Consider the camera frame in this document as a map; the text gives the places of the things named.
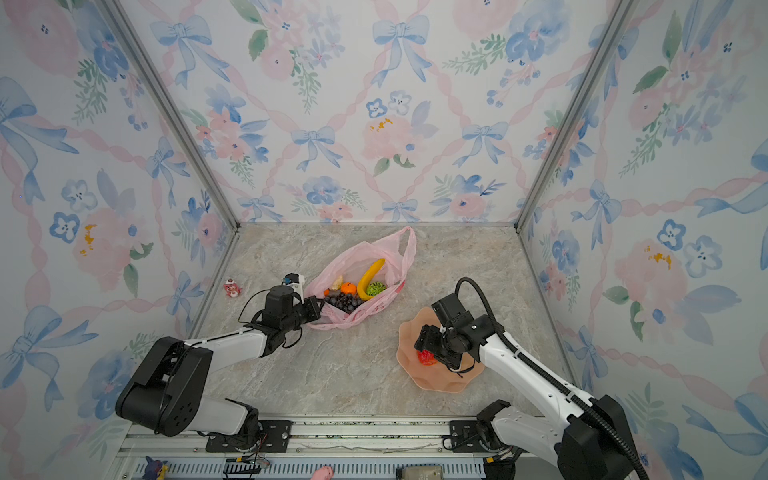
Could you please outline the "peach scalloped plastic bowl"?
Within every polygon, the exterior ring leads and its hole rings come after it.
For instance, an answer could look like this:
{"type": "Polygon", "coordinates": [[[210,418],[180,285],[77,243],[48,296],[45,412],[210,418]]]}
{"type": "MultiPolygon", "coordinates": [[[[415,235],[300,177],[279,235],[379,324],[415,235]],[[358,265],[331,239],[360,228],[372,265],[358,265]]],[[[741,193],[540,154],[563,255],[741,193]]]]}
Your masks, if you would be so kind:
{"type": "Polygon", "coordinates": [[[473,369],[461,375],[450,372],[436,360],[429,360],[424,364],[414,344],[423,326],[438,324],[438,318],[430,308],[423,308],[412,320],[401,324],[396,358],[411,380],[422,390],[458,394],[479,377],[485,367],[482,364],[474,364],[473,358],[468,354],[462,357],[461,370],[470,366],[473,366],[473,369]]]}

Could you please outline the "fake green round fruit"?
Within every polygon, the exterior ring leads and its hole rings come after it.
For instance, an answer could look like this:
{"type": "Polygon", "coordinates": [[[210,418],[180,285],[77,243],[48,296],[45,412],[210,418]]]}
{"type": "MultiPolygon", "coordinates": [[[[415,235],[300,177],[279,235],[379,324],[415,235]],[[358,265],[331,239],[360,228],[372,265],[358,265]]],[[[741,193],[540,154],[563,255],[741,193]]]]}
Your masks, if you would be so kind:
{"type": "Polygon", "coordinates": [[[388,289],[388,287],[384,283],[379,282],[379,281],[374,281],[374,282],[371,282],[366,287],[365,293],[369,297],[375,297],[375,296],[381,294],[382,292],[386,291],[387,289],[388,289]]]}

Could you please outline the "pink plastic bag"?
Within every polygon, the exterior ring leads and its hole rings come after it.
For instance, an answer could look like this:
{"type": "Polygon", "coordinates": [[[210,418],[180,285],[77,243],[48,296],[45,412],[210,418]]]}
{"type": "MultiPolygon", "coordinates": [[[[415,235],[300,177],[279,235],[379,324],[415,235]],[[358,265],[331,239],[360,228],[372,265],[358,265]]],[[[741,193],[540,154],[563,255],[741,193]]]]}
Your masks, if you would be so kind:
{"type": "Polygon", "coordinates": [[[327,303],[310,327],[318,331],[346,330],[386,309],[405,286],[417,250],[416,232],[405,227],[373,242],[360,242],[330,262],[304,289],[304,294],[328,300],[333,292],[351,293],[360,304],[350,312],[327,303]]]}

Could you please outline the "fake beige pear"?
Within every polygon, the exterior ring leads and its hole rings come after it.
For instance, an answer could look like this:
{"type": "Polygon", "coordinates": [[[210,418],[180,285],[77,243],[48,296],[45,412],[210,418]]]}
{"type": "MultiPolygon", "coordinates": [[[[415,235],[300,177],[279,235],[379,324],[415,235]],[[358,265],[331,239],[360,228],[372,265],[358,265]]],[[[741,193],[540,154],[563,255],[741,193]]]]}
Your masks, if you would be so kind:
{"type": "Polygon", "coordinates": [[[333,291],[339,291],[344,285],[344,277],[339,275],[331,284],[330,289],[333,291]]]}

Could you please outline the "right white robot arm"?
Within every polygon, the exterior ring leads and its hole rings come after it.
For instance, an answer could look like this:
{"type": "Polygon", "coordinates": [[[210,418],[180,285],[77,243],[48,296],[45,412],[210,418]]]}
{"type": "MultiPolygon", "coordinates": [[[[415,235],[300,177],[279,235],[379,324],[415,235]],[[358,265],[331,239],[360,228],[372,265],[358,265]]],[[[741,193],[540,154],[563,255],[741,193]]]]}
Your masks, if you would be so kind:
{"type": "Polygon", "coordinates": [[[415,348],[459,373],[470,357],[500,375],[540,412],[533,417],[505,401],[477,416],[493,450],[518,448],[555,466],[565,479],[644,477],[623,407],[566,382],[523,349],[488,314],[474,317],[458,296],[433,303],[438,323],[421,329],[415,348]]]}

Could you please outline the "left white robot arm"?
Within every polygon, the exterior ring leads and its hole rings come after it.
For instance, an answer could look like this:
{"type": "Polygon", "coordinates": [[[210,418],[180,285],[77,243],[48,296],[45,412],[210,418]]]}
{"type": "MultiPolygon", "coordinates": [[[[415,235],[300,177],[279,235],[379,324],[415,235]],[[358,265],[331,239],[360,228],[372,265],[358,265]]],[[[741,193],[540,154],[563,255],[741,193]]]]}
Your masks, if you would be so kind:
{"type": "Polygon", "coordinates": [[[286,348],[289,333],[320,319],[324,301],[286,284],[266,291],[264,307],[239,329],[205,339],[162,337],[142,360],[116,404],[122,419],[173,437],[195,431],[248,448],[261,438],[258,409],[205,396],[211,373],[286,348]]]}

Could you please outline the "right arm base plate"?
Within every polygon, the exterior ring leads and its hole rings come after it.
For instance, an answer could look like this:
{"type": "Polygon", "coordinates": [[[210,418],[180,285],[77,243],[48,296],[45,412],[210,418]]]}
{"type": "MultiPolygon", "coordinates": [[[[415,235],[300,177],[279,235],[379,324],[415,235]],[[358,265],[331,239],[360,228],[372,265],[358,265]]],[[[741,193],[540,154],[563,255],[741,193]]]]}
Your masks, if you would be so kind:
{"type": "Polygon", "coordinates": [[[495,437],[491,423],[481,420],[453,420],[449,433],[443,438],[443,448],[454,453],[497,452],[501,443],[495,437]]]}

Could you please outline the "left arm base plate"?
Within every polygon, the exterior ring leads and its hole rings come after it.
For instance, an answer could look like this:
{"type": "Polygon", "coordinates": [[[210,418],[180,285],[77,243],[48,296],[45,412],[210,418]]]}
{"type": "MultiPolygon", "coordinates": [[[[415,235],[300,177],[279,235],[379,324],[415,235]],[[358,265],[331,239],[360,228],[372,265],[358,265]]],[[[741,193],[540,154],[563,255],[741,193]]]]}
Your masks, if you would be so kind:
{"type": "Polygon", "coordinates": [[[293,423],[290,420],[259,420],[250,425],[253,433],[233,436],[211,434],[205,446],[206,453],[286,453],[291,439],[293,423]]]}

